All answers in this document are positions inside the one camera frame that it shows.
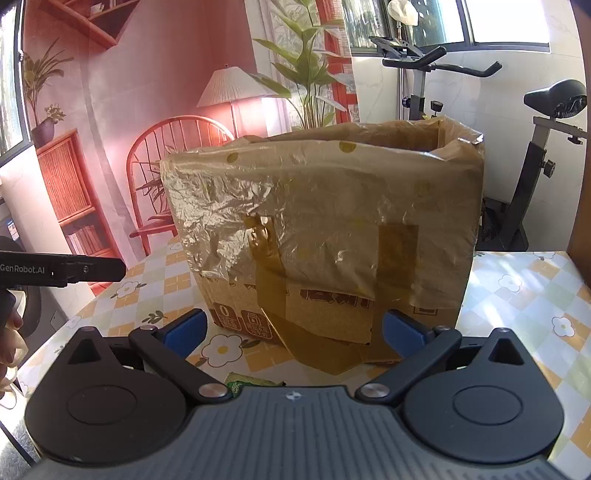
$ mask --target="red chair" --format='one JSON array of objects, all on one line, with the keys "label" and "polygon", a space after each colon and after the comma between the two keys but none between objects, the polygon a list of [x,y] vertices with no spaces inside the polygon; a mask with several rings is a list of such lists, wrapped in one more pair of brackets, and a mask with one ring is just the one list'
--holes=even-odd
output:
[{"label": "red chair", "polygon": [[160,180],[160,160],[169,153],[218,147],[232,140],[234,136],[221,123],[183,115],[162,120],[135,141],[127,156],[127,181],[138,228],[129,237],[142,239],[146,255],[151,252],[149,235],[168,231],[177,235]]}]

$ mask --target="checkered tablecloth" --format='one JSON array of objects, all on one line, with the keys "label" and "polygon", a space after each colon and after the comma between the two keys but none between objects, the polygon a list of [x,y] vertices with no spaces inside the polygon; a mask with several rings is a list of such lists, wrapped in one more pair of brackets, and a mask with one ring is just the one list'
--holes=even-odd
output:
[{"label": "checkered tablecloth", "polygon": [[[162,327],[192,308],[207,311],[178,240],[130,269],[70,319],[20,369],[29,396],[76,329],[97,327],[103,336],[127,335],[143,323]],[[568,476],[591,472],[591,291],[564,252],[475,254],[458,329],[488,336],[515,331],[563,403],[564,429],[550,457]],[[187,359],[224,381],[231,373],[288,385],[345,384],[354,390],[384,369],[360,365],[333,377],[294,360],[289,352],[223,330],[212,322],[207,338]]]}]

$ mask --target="potted plant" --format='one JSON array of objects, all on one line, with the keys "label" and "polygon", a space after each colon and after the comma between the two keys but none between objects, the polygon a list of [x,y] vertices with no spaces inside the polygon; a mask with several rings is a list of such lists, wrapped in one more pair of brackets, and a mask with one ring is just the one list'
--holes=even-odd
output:
[{"label": "potted plant", "polygon": [[45,86],[47,80],[51,77],[63,77],[64,71],[58,69],[57,66],[74,60],[73,57],[66,59],[58,58],[58,56],[65,50],[50,55],[51,49],[55,46],[58,40],[59,37],[53,41],[45,52],[45,55],[39,60],[33,60],[28,53],[25,53],[24,56],[22,76],[25,87],[25,96],[27,97],[29,105],[31,105],[33,120],[35,121],[35,127],[31,130],[31,138],[37,148],[41,148],[43,145],[53,140],[56,123],[63,120],[65,117],[64,112],[60,109],[58,104],[51,104],[49,107],[45,108],[47,117],[42,122],[39,122],[39,117],[37,116],[39,93]]},{"label": "potted plant", "polygon": [[261,73],[251,77],[271,89],[275,93],[273,97],[283,98],[291,104],[300,123],[296,127],[292,126],[292,129],[325,127],[333,122],[336,110],[346,111],[343,105],[330,98],[329,85],[346,82],[329,73],[326,57],[339,55],[315,47],[314,44],[318,33],[342,27],[343,20],[331,20],[320,25],[315,21],[318,12],[314,0],[294,1],[296,5],[288,12],[280,0],[271,0],[275,6],[271,13],[281,20],[288,30],[288,36],[295,40],[288,42],[288,48],[264,38],[253,38],[281,58],[281,61],[272,62],[272,65],[287,80],[286,83],[294,87],[285,87]]}]

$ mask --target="bike handlebar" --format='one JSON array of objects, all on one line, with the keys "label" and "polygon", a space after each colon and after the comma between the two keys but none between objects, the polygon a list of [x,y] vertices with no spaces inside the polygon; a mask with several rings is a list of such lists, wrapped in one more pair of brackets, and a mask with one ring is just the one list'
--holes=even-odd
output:
[{"label": "bike handlebar", "polygon": [[435,60],[439,60],[447,53],[445,47],[439,46],[434,48],[429,53],[426,53],[416,60],[394,60],[394,59],[383,59],[382,65],[385,67],[394,67],[397,69],[409,69],[409,70],[421,70],[428,67],[429,64]]},{"label": "bike handlebar", "polygon": [[480,77],[480,78],[490,77],[490,76],[494,75],[495,73],[497,73],[502,68],[503,68],[503,65],[501,65],[498,61],[494,62],[486,70],[476,70],[476,69],[471,69],[468,67],[462,67],[460,65],[449,65],[447,63],[433,64],[433,70],[447,70],[449,72],[465,73],[466,75],[471,75],[473,77]]}]

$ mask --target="floor lamp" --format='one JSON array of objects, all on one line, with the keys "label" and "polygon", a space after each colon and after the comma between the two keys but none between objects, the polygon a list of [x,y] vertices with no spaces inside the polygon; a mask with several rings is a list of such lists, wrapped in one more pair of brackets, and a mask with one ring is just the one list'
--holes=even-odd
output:
[{"label": "floor lamp", "polygon": [[269,92],[240,67],[228,67],[226,65],[226,68],[213,72],[197,107],[230,103],[234,136],[238,138],[234,102],[266,95],[269,95]]}]

